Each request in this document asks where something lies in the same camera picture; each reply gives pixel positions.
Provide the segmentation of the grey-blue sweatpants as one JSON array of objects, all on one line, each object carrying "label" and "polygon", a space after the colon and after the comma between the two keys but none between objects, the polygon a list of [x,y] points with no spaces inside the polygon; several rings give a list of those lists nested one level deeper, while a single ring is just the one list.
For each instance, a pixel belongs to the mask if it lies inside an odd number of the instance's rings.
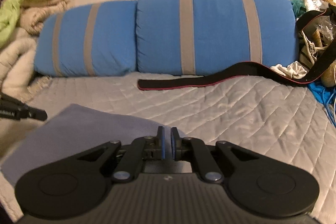
[{"label": "grey-blue sweatpants", "polygon": [[15,185],[30,170],[86,151],[111,140],[123,145],[154,136],[160,123],[129,115],[109,114],[72,104],[29,132],[1,164],[6,180]]}]

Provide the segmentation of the white fluffy comforter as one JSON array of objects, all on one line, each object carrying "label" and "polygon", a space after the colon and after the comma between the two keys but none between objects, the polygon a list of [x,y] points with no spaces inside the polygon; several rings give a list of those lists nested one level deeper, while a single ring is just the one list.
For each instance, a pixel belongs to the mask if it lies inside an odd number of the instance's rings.
[{"label": "white fluffy comforter", "polygon": [[1,92],[23,102],[31,98],[36,48],[37,37],[24,28],[14,30],[1,49]]}]

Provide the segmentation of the beige knitted blanket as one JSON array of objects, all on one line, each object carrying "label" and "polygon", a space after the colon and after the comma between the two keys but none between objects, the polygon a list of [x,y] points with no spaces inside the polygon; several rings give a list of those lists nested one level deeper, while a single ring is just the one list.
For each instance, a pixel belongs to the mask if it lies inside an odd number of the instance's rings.
[{"label": "beige knitted blanket", "polygon": [[38,36],[49,16],[67,11],[73,6],[73,0],[24,1],[21,4],[17,26],[25,29],[30,35]]}]

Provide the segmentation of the left blue striped pillow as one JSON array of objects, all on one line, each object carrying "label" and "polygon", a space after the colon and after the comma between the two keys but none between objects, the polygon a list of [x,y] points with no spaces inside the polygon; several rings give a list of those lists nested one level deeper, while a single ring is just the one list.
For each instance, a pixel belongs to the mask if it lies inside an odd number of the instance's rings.
[{"label": "left blue striped pillow", "polygon": [[136,1],[79,6],[50,16],[34,70],[52,77],[123,76],[137,69]]}]

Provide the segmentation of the blue striped pillow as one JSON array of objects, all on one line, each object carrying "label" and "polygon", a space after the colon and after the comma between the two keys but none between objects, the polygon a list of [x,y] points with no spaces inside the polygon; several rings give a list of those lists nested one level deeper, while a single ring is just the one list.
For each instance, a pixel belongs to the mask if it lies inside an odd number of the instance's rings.
[{"label": "blue striped pillow", "polygon": [[290,0],[138,0],[136,36],[142,73],[202,76],[298,58]]},{"label": "blue striped pillow", "polygon": [[137,69],[136,1],[79,6],[50,16],[34,70],[52,77],[123,76]]}]

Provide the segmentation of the right blue striped pillow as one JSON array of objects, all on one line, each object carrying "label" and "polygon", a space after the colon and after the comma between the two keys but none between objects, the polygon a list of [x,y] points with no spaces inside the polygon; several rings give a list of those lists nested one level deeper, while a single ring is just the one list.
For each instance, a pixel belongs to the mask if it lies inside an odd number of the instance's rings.
[{"label": "right blue striped pillow", "polygon": [[136,36],[142,73],[202,76],[298,58],[290,0],[138,0]]}]

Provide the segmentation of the tan plush toy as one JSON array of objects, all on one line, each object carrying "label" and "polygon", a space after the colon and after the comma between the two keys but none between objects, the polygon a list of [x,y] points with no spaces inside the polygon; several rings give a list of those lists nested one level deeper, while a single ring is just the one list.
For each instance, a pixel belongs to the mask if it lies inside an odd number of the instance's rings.
[{"label": "tan plush toy", "polygon": [[335,67],[336,67],[336,60],[334,60],[331,63],[331,65],[321,76],[321,82],[323,86],[327,88],[332,88],[335,86]]}]

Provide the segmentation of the black bag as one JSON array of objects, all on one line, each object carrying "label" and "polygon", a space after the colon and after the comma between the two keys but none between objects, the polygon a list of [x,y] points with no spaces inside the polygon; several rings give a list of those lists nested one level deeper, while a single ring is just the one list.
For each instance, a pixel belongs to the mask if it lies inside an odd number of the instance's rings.
[{"label": "black bag", "polygon": [[321,79],[335,60],[335,6],[311,10],[297,20],[299,62]]}]

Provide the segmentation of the teal cloth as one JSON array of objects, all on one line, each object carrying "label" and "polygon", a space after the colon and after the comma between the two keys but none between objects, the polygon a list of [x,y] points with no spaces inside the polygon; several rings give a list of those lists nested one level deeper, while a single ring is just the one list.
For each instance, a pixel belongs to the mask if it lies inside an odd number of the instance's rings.
[{"label": "teal cloth", "polygon": [[290,2],[296,19],[300,18],[307,12],[306,5],[303,0],[290,0]]}]

